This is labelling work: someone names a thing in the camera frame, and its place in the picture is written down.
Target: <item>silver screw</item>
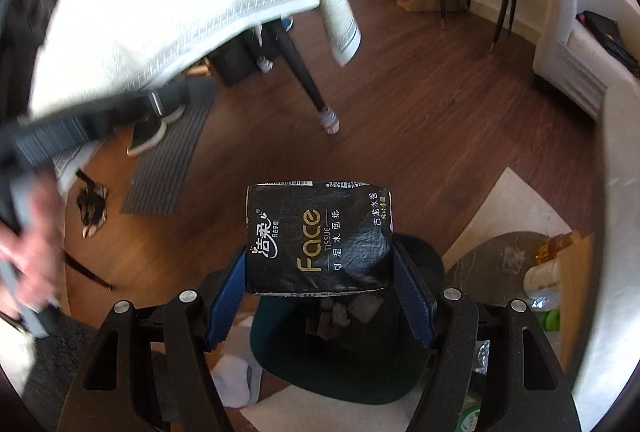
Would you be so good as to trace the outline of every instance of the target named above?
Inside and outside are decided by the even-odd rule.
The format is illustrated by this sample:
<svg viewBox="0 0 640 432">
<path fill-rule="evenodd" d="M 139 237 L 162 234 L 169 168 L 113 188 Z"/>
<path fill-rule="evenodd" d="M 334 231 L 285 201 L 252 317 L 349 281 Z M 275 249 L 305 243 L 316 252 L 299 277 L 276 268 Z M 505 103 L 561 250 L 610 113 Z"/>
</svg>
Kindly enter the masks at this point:
<svg viewBox="0 0 640 432">
<path fill-rule="evenodd" d="M 460 297 L 462 297 L 462 293 L 454 287 L 444 290 L 444 298 L 447 300 L 460 300 Z"/>
<path fill-rule="evenodd" d="M 196 298 L 198 298 L 198 294 L 196 293 L 196 291 L 193 291 L 190 289 L 180 293 L 179 298 L 180 298 L 180 302 L 184 302 L 185 304 L 188 304 L 189 302 L 193 302 L 194 300 L 196 300 Z"/>
<path fill-rule="evenodd" d="M 130 307 L 131 306 L 129 302 L 127 302 L 126 300 L 121 300 L 120 302 L 116 302 L 116 304 L 113 306 L 113 310 L 116 311 L 117 314 L 121 315 L 129 311 Z"/>
<path fill-rule="evenodd" d="M 527 310 L 527 304 L 522 300 L 514 300 L 513 302 L 511 302 L 511 309 L 518 313 L 524 313 L 524 311 Z"/>
</svg>

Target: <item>blue shoe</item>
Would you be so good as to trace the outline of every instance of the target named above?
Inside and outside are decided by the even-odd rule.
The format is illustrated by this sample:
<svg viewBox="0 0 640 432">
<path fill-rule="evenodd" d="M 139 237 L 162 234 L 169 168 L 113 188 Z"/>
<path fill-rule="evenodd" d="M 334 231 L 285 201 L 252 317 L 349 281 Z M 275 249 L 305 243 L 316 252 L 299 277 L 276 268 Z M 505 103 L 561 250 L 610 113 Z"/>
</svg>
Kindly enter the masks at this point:
<svg viewBox="0 0 640 432">
<path fill-rule="evenodd" d="M 293 26 L 293 18 L 285 17 L 281 20 L 282 26 L 284 27 L 285 32 L 289 32 L 290 28 Z"/>
</svg>

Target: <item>hand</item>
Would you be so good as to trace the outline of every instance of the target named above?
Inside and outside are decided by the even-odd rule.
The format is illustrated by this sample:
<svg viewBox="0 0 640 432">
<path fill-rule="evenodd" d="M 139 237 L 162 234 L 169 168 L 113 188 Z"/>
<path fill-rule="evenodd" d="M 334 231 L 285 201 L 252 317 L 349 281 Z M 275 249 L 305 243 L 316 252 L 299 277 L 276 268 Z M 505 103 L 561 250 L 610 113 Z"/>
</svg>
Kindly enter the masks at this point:
<svg viewBox="0 0 640 432">
<path fill-rule="evenodd" d="M 18 237 L 0 224 L 0 260 L 12 262 L 22 274 L 15 292 L 17 300 L 39 311 L 56 295 L 62 272 L 63 203 L 55 177 L 39 174 L 30 192 L 31 225 Z M 18 319 L 9 291 L 0 285 L 0 311 Z"/>
</svg>

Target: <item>wooden board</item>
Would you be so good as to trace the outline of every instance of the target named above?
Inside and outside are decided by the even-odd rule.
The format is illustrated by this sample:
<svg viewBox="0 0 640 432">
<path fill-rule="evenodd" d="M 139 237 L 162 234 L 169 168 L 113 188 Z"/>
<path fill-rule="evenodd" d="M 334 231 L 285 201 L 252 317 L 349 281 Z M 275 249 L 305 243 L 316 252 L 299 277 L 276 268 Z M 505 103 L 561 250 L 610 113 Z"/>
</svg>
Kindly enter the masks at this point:
<svg viewBox="0 0 640 432">
<path fill-rule="evenodd" d="M 557 255 L 562 272 L 560 284 L 560 332 L 562 335 L 560 365 L 563 370 L 569 366 L 575 340 L 580 330 L 591 277 L 593 240 L 593 234 L 589 235 L 580 242 L 560 251 Z"/>
</svg>

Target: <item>shoe sole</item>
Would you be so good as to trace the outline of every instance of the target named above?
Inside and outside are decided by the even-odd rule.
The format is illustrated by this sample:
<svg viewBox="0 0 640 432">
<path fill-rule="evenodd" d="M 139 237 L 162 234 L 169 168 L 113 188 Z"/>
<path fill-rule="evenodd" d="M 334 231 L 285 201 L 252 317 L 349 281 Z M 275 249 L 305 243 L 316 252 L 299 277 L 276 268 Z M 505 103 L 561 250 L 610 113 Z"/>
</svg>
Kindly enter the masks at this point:
<svg viewBox="0 0 640 432">
<path fill-rule="evenodd" d="M 151 150 L 151 148 L 153 148 L 159 142 L 162 141 L 162 138 L 164 137 L 165 133 L 166 133 L 166 123 L 163 121 L 162 124 L 160 125 L 160 129 L 158 130 L 158 132 L 156 132 L 154 136 L 151 139 L 149 139 L 149 141 L 146 141 L 142 145 L 137 146 L 135 148 L 127 148 L 127 156 L 138 157 L 140 154 L 143 154 L 147 150 Z"/>
<path fill-rule="evenodd" d="M 180 116 L 184 113 L 184 105 L 180 105 L 177 109 L 175 109 L 171 114 L 162 118 L 162 121 L 167 123 L 167 125 L 171 125 L 171 123 L 175 123 L 180 119 Z"/>
</svg>

